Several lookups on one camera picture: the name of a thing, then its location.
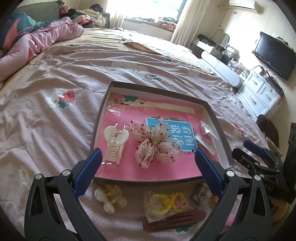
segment white dresser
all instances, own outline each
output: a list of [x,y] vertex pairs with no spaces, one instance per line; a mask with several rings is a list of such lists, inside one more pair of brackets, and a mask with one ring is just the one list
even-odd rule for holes
[[280,95],[255,71],[250,73],[236,95],[254,120],[259,115],[270,119],[281,105]]

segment brown fluffy object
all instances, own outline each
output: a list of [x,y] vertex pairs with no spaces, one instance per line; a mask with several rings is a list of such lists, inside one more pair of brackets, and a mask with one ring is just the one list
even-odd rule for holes
[[257,117],[256,124],[265,136],[267,136],[276,147],[279,147],[279,134],[274,124],[264,115]]

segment flower hair clip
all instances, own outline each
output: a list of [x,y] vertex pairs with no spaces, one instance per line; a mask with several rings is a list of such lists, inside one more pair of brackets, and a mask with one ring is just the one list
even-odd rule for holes
[[131,120],[130,132],[140,142],[136,148],[136,161],[139,167],[148,168],[154,156],[159,162],[173,163],[182,151],[181,144],[170,139],[168,124],[162,120],[153,131],[146,124]]

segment black tv screen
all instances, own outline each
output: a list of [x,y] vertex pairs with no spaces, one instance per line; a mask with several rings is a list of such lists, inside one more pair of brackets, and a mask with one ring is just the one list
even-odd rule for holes
[[295,52],[281,41],[261,32],[253,54],[272,68],[279,76],[288,80],[296,64]]

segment blue label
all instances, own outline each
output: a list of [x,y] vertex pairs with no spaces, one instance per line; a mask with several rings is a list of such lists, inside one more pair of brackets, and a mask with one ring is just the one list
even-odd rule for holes
[[[182,151],[192,151],[197,148],[192,126],[188,122],[162,120],[168,123],[171,139],[178,141],[182,145]],[[146,118],[147,126],[154,131],[159,119]]]

